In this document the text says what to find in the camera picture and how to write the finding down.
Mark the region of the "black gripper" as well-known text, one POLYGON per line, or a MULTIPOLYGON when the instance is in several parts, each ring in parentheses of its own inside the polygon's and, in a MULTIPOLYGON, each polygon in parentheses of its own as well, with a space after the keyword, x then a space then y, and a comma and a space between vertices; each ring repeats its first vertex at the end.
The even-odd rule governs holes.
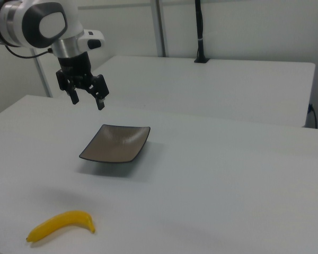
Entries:
POLYGON ((88 90, 95 98, 98 110, 104 108, 104 100, 109 90, 103 75, 93 76, 87 52, 70 58, 58 58, 60 70, 56 77, 60 90, 65 91, 73 104, 79 102, 76 88, 88 90))

